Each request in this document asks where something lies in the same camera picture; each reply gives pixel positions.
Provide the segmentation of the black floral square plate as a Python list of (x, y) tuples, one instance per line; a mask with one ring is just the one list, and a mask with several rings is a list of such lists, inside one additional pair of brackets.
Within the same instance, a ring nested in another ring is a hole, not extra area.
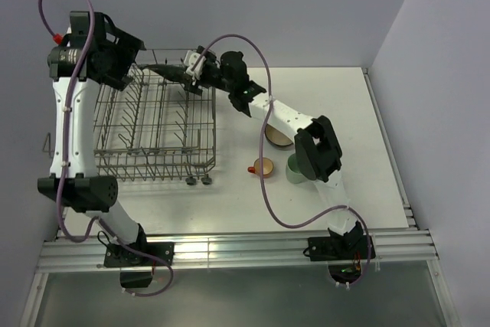
[(150, 70), (171, 82), (191, 82), (191, 76), (186, 73), (184, 66), (174, 64), (139, 64), (138, 67), (140, 70)]

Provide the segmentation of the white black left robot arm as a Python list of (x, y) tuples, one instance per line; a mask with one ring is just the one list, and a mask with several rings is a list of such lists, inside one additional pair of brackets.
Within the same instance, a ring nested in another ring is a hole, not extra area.
[(94, 111), (102, 86), (123, 91), (133, 79), (130, 68), (143, 42), (120, 30), (102, 12), (73, 11), (70, 28), (48, 55), (56, 101), (56, 142), (49, 175), (38, 179), (38, 191), (55, 201), (57, 221), (74, 243), (88, 236), (70, 234), (65, 208), (99, 223), (116, 242), (110, 252), (132, 265), (148, 259), (149, 245), (141, 224), (118, 201), (113, 175), (99, 175), (94, 155)]

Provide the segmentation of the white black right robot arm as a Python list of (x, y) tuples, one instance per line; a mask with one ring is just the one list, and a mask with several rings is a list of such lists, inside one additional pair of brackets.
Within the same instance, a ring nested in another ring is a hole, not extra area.
[(191, 90), (214, 87), (227, 93), (239, 112), (272, 126), (295, 149), (299, 173), (311, 181), (327, 209), (321, 212), (329, 232), (325, 250), (316, 248), (319, 260), (371, 260), (374, 244), (368, 227), (351, 206), (341, 175), (342, 150), (333, 125), (326, 116), (314, 118), (273, 98), (248, 74), (240, 51), (216, 57), (204, 49), (190, 50), (183, 60), (184, 78)]

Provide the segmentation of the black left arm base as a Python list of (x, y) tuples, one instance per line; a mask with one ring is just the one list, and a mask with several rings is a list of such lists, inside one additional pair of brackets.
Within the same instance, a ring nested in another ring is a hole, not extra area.
[(143, 250), (129, 250), (128, 246), (110, 244), (103, 261), (105, 268), (171, 266), (175, 254), (173, 242), (149, 243)]

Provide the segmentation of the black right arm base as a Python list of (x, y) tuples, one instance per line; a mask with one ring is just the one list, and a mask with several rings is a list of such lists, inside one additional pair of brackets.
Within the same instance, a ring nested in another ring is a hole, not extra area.
[(376, 257), (374, 245), (368, 246), (365, 235), (349, 240), (341, 236), (309, 237), (307, 247), (302, 252), (312, 262), (373, 260)]

